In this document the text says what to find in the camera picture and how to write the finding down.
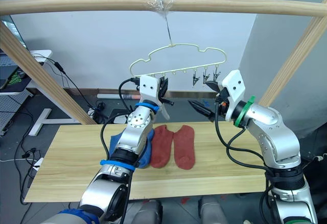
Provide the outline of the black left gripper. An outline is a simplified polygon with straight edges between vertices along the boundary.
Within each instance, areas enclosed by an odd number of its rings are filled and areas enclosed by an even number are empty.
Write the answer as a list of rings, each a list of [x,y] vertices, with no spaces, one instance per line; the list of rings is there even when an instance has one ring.
[[[159,101],[160,102],[163,102],[165,104],[168,104],[170,106],[173,106],[174,105],[174,102],[173,101],[164,99],[164,95],[165,95],[165,93],[166,93],[166,91],[168,89],[168,83],[169,83],[168,78],[161,77],[161,79],[160,79],[160,86],[159,86],[159,92],[158,92],[158,98],[159,98]]]

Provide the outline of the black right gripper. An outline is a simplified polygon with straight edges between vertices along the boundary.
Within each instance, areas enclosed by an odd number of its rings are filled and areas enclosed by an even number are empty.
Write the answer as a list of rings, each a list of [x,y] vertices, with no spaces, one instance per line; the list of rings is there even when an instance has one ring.
[[[216,105],[215,113],[225,118],[229,108],[229,100],[228,100],[229,92],[227,88],[224,87],[220,90],[219,85],[216,81],[206,81],[205,85],[208,86],[213,91],[215,91],[216,93],[218,93],[216,95],[216,100],[215,100],[215,105]],[[209,108],[206,108],[201,102],[196,100],[189,100],[188,103],[196,112],[207,117],[209,121],[214,122],[215,113],[211,111]]]

